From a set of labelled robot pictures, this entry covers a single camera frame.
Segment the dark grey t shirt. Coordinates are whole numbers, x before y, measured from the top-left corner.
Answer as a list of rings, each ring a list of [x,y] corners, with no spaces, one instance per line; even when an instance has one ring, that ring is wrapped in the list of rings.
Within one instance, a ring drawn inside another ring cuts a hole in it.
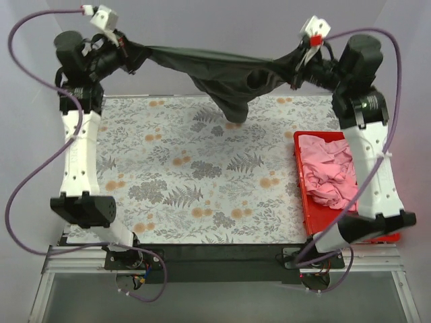
[[[226,119],[235,124],[247,120],[251,100],[285,83],[291,84],[302,58],[299,48],[278,59],[264,59],[198,48],[146,46],[128,40],[124,43],[139,62],[149,59],[187,74],[196,88],[206,93]]]

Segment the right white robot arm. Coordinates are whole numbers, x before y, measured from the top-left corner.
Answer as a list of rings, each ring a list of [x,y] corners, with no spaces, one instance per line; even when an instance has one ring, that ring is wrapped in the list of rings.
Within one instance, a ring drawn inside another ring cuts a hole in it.
[[[416,214],[406,211],[399,198],[389,147],[399,106],[390,113],[385,97],[373,85],[383,61],[380,41],[372,28],[350,31],[336,61],[320,57],[295,74],[293,85],[307,81],[332,93],[332,109],[350,147],[358,192],[352,198],[356,214],[346,207],[324,231],[310,236],[298,259],[312,267],[323,266],[329,254],[350,244],[412,227]]]

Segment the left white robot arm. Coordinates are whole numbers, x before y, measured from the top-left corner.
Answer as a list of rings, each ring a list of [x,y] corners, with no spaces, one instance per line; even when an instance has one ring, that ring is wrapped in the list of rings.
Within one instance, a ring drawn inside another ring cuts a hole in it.
[[[60,193],[50,206],[69,224],[94,232],[109,250],[121,251],[120,261],[135,269],[142,264],[143,252],[133,246],[135,234],[116,218],[115,199],[100,193],[96,144],[104,96],[100,82],[118,69],[133,74],[147,59],[147,52],[118,30],[113,36],[110,40],[97,34],[86,40],[79,32],[66,31],[54,40],[61,63],[55,81],[61,88],[59,110],[70,146]]]

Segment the pink t shirt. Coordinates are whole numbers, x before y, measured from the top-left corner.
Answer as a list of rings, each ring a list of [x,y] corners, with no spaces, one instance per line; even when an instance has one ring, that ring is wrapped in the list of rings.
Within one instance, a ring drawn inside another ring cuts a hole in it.
[[[319,205],[344,209],[358,192],[347,141],[300,135],[298,143],[306,193]]]

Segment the floral table mat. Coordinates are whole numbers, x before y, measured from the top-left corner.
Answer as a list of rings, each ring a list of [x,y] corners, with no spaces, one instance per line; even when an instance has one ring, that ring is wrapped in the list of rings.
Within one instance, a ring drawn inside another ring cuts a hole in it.
[[[301,243],[296,131],[332,131],[329,96],[263,96],[245,123],[206,97],[109,98],[100,189],[141,242]]]

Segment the red plastic bin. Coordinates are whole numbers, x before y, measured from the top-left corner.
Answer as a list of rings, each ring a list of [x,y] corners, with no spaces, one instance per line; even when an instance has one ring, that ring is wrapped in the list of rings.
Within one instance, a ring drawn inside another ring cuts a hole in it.
[[[300,135],[313,135],[324,139],[326,142],[344,139],[342,132],[330,131],[296,131],[294,133],[294,155],[296,158],[300,192],[304,211],[304,223],[308,235],[323,231],[340,213],[342,209],[331,209],[319,205],[313,201],[312,197],[306,193],[304,176],[302,171],[302,160],[300,158],[300,148],[298,138]]]

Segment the aluminium frame rail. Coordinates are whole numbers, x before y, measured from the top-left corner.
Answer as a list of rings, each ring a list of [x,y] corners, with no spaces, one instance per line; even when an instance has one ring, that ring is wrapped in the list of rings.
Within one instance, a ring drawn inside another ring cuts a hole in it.
[[[49,256],[30,312],[29,322],[106,322],[115,300],[114,271],[105,253],[90,248]]]

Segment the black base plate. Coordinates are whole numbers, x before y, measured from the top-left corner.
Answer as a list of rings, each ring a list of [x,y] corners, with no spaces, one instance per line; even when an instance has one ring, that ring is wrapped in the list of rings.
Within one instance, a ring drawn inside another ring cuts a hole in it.
[[[294,257],[302,244],[141,244],[135,250],[106,252],[104,268],[143,276],[147,284],[169,283],[300,283]]]

